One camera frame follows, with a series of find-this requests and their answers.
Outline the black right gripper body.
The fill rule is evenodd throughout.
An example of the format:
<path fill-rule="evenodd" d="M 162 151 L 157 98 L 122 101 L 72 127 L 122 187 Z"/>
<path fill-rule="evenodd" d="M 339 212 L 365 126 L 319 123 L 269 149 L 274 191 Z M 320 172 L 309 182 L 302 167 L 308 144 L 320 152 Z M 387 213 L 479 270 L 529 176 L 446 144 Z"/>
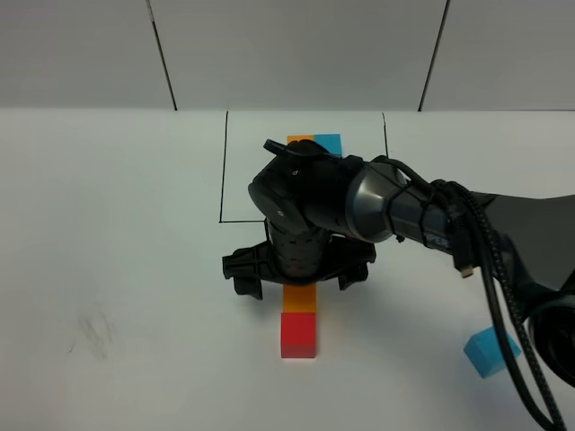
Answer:
<path fill-rule="evenodd" d="M 264 221 L 266 241 L 222 258 L 226 279 L 301 286 L 336 279 L 349 267 L 376 260 L 375 246 L 313 227 L 299 234 Z"/>

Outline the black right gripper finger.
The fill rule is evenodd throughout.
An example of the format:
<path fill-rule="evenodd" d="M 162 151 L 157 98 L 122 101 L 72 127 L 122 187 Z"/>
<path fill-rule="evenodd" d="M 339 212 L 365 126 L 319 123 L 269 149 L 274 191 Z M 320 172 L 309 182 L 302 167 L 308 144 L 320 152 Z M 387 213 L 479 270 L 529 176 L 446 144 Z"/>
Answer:
<path fill-rule="evenodd" d="M 255 300 L 261 300 L 261 281 L 257 278 L 235 277 L 234 290 L 238 295 L 247 295 Z"/>
<path fill-rule="evenodd" d="M 338 275 L 338 284 L 341 291 L 345 291 L 350 286 L 367 280 L 368 268 L 366 263 L 349 267 Z"/>

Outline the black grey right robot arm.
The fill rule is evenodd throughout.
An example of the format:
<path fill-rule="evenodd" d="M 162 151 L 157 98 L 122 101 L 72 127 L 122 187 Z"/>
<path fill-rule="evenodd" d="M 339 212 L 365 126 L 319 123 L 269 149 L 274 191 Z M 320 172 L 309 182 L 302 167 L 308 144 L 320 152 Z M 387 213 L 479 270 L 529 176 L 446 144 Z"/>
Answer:
<path fill-rule="evenodd" d="M 239 295 L 261 298 L 263 282 L 306 285 L 364 281 L 375 246 L 411 240 L 453 257 L 469 274 L 479 264 L 472 211 L 442 180 L 426 182 L 385 156 L 330 154 L 312 140 L 282 145 L 249 185 L 266 223 L 265 242 L 222 259 Z M 574 380 L 574 199 L 473 193 L 500 248 L 511 296 L 539 356 Z"/>

